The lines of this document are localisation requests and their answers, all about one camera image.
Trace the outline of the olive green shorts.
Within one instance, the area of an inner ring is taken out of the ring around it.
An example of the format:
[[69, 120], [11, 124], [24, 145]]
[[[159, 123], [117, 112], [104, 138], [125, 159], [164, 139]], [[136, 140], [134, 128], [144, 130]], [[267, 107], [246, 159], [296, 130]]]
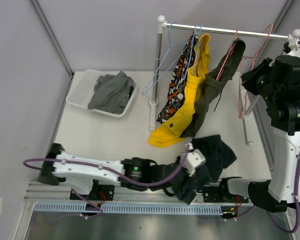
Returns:
[[205, 74], [205, 80], [199, 88], [201, 96], [194, 102], [192, 121], [180, 135], [181, 138], [194, 137], [196, 135], [206, 118], [209, 105], [222, 94], [227, 82], [233, 79], [246, 50], [246, 43], [242, 39], [236, 38], [235, 43], [233, 54], [228, 58], [219, 81], [216, 78], [227, 54], [222, 57], [217, 67]]

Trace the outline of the dark navy shorts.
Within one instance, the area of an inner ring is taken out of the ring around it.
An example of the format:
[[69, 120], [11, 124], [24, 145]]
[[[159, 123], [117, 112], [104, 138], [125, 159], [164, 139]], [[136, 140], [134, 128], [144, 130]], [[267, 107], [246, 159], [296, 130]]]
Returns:
[[178, 200], [190, 204], [197, 193], [200, 193], [204, 185], [216, 183], [222, 171], [237, 160], [234, 151], [225, 144], [221, 136], [211, 135], [194, 138], [191, 141], [193, 148], [199, 150], [205, 157], [205, 163], [199, 166], [190, 176], [185, 168], [163, 187], [164, 193], [169, 197], [177, 197]]

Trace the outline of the grey shorts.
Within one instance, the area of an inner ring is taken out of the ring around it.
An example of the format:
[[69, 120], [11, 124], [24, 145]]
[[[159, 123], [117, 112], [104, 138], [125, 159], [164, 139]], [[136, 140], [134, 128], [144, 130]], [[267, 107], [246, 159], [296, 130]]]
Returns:
[[123, 71], [116, 75], [101, 75], [96, 80], [94, 94], [87, 108], [120, 115], [125, 110], [134, 89], [134, 80]]

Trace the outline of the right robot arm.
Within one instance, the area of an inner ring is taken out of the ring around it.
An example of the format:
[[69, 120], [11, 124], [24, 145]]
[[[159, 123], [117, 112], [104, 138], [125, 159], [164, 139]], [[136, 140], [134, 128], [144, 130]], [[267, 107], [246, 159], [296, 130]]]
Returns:
[[300, 211], [300, 57], [266, 58], [241, 80], [247, 91], [266, 103], [275, 138], [274, 166], [269, 180], [225, 178], [218, 196], [224, 202], [236, 195], [246, 197], [271, 213]]

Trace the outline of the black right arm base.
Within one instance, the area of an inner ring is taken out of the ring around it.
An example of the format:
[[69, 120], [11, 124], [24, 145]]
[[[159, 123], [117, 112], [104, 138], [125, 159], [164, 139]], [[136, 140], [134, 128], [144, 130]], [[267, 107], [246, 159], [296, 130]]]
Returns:
[[247, 204], [249, 200], [241, 195], [231, 194], [224, 187], [219, 186], [204, 186], [202, 196], [205, 203], [242, 203]]

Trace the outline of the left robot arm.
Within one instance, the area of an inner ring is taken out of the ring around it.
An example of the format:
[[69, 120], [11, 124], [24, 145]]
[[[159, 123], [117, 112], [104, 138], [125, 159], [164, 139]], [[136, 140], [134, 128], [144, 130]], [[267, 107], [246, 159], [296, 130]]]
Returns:
[[64, 183], [87, 200], [98, 196], [96, 183], [144, 192], [176, 186], [189, 176], [179, 158], [171, 164], [139, 157], [98, 160], [68, 153], [59, 143], [52, 144], [46, 157], [37, 181], [51, 186]]

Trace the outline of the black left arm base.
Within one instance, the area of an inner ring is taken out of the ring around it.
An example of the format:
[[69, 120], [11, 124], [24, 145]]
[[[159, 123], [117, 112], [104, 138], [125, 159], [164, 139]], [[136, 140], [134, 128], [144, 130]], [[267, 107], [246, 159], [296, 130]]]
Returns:
[[114, 198], [113, 185], [94, 184], [89, 195], [83, 195], [83, 197], [89, 201], [112, 201]]

